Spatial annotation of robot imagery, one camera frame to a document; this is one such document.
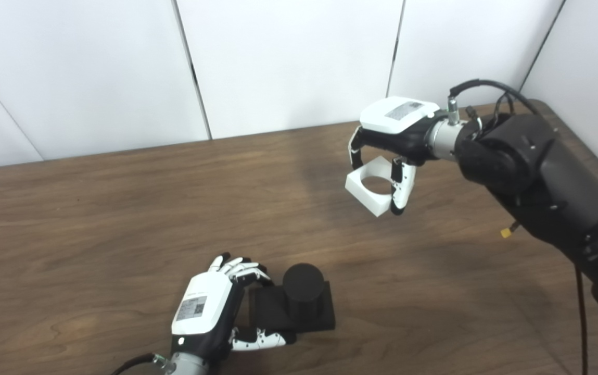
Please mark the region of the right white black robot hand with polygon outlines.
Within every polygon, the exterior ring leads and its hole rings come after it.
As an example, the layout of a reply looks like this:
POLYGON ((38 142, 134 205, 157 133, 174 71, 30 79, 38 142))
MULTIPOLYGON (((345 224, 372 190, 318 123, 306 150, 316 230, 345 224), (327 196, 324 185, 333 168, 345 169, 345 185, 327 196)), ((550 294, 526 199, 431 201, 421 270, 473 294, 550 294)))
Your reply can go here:
POLYGON ((418 166, 434 159, 428 137, 439 110, 438 104, 393 96, 362 111, 348 143, 353 171, 346 190, 374 216, 405 211, 418 166))

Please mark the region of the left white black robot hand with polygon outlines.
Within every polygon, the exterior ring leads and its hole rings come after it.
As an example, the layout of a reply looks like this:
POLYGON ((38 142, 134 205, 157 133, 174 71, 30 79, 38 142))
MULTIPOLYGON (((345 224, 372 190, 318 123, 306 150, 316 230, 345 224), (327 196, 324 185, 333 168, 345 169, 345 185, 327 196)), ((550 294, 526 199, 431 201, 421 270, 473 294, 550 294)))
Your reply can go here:
POLYGON ((224 360, 231 351, 295 344, 297 336, 291 332, 235 326, 246 289, 254 283, 274 286, 264 265, 227 252, 193 276, 172 321, 172 355, 190 355, 206 366, 224 360))

